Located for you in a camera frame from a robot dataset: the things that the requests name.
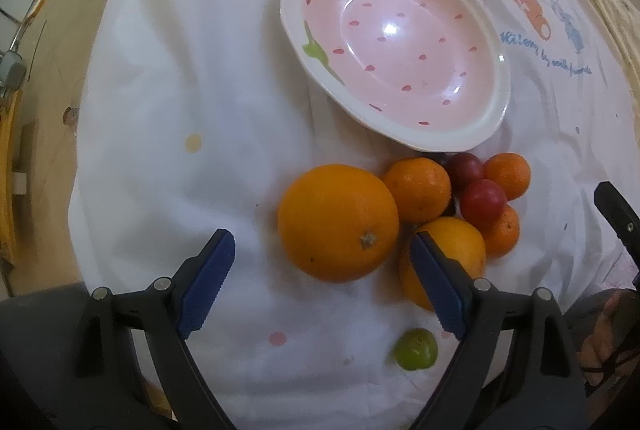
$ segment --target pink dot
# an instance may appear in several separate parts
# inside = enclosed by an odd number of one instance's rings
[[[280,347],[287,343],[287,335],[285,333],[273,333],[269,336],[269,343],[272,346]]]

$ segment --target white fabric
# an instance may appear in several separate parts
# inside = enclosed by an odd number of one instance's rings
[[[553,0],[581,34],[580,54],[552,0],[537,0],[547,41],[513,0],[481,1],[503,40],[517,44],[505,45],[506,118],[475,152],[511,150],[532,167],[530,190],[513,203],[520,242],[486,276],[520,293],[545,285],[566,309],[623,251],[593,206],[596,184],[609,179],[640,205],[630,97],[584,0]],[[217,228],[229,229],[236,263],[188,343],[235,425],[397,429],[433,392],[454,339],[402,297],[394,260],[345,285],[293,268],[274,211],[306,169],[340,162],[382,171],[410,151],[358,125],[306,78],[278,2],[108,0],[82,98],[74,250],[89,290],[119,293],[171,275]],[[553,62],[561,59],[567,69]],[[591,74],[571,74],[570,64]],[[185,146],[191,134],[202,139],[195,153]],[[405,373],[388,353],[415,326],[436,334],[440,357]],[[270,344],[275,331],[285,345]],[[153,374],[148,359],[143,369]]]

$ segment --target yellow dot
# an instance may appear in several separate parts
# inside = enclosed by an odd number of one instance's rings
[[[192,154],[198,152],[200,147],[202,147],[202,138],[199,134],[190,134],[184,141],[184,148]]]

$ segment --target plate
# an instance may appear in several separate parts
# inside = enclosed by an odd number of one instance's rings
[[[374,131],[458,152],[500,126],[510,73],[476,0],[280,0],[280,19],[308,74]]]

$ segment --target blue gripper pad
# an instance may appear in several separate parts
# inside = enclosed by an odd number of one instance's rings
[[[462,340],[466,334],[466,306],[456,287],[468,288],[471,279],[457,261],[444,256],[425,232],[411,239],[410,259],[440,325]]]
[[[177,331],[186,340],[193,331],[197,331],[204,324],[211,306],[213,305],[222,283],[231,269],[236,255],[236,241],[227,232],[222,235],[218,243],[209,250],[196,276],[182,296],[180,319]]]

